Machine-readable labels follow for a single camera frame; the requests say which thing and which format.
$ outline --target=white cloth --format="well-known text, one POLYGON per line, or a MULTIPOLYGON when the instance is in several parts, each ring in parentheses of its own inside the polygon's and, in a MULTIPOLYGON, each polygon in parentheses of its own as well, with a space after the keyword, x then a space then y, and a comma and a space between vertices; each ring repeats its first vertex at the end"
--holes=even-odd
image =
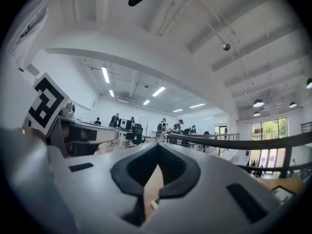
POLYGON ((29 0, 14 19, 3 41, 18 68, 21 68, 30 45, 43 27, 50 0, 29 0))

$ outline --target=ceiling light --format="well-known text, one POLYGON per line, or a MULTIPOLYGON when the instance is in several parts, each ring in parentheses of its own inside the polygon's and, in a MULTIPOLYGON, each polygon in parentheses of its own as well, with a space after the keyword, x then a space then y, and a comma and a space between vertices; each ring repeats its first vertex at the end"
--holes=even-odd
POLYGON ((161 88, 159 88, 154 94, 153 94, 153 96, 155 97, 155 96, 157 96, 157 95, 159 95, 162 91, 164 91, 166 88, 165 87, 161 87, 161 88))
POLYGON ((253 103, 253 107, 261 107, 261 106, 263 106, 263 105, 264 105, 264 103, 263 103, 263 101, 260 100, 260 99, 256 99, 256 100, 254 101, 254 103, 253 103))
POLYGON ((112 96, 112 97, 115 97, 115 96, 114 96, 114 93, 113 93, 113 91, 112 91, 111 89, 109 90, 109 92, 111 93, 111 96, 112 96))
POLYGON ((294 107, 296 107, 297 106, 297 104, 296 103, 294 103, 293 101, 290 103, 290 105, 289 105, 289 107, 290 108, 294 108, 294 107))
POLYGON ((312 88, 312 78, 307 80, 307 88, 312 88))
POLYGON ((199 106, 202 106, 202 105, 204 105, 204 104, 195 105, 195 106, 192 106, 190 108, 199 107, 199 106))
POLYGON ((102 67, 102 71, 103 71, 103 75, 104 75, 104 79, 107 83, 109 83, 109 79, 108 79, 108 74, 107 74, 107 68, 102 67))
POLYGON ((255 111, 254 114, 253 114, 253 116, 260 116, 259 111, 255 111))

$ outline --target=white ceiling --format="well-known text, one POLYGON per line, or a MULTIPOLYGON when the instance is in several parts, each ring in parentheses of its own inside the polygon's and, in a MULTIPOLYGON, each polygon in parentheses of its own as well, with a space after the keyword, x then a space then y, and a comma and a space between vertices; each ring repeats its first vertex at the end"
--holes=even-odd
POLYGON ((211 107, 207 101, 137 70, 92 58, 79 57, 78 60, 102 95, 110 97, 109 89, 112 89, 116 99, 122 98, 138 106, 143 106, 146 100, 150 100, 151 102, 144 107, 175 115, 211 107), (101 70, 102 66, 107 68, 110 83, 105 82, 101 70), (153 97, 152 94, 161 86, 166 87, 166 89, 153 97), (190 106, 202 103, 205 105, 190 109, 190 106), (173 113, 177 109, 183 109, 183 111, 173 113))
MULTIPOLYGON (((59 1, 65 24, 117 21, 183 44, 224 83, 239 108, 251 107, 257 98, 272 103, 300 94, 311 75, 308 38, 284 0, 144 0, 135 7, 129 7, 127 0, 59 1), (230 51, 223 51, 223 41, 231 45, 230 51)), ((102 61, 86 61, 102 65, 102 61)), ((132 95, 137 102, 150 98, 161 86, 157 78, 112 63, 107 66, 117 94, 131 96, 142 76, 132 95)), ((99 72, 91 71, 91 77, 101 93, 108 93, 102 75, 95 74, 99 72)), ((165 86, 166 93, 150 103, 158 110, 171 112, 202 102, 187 91, 165 86)))

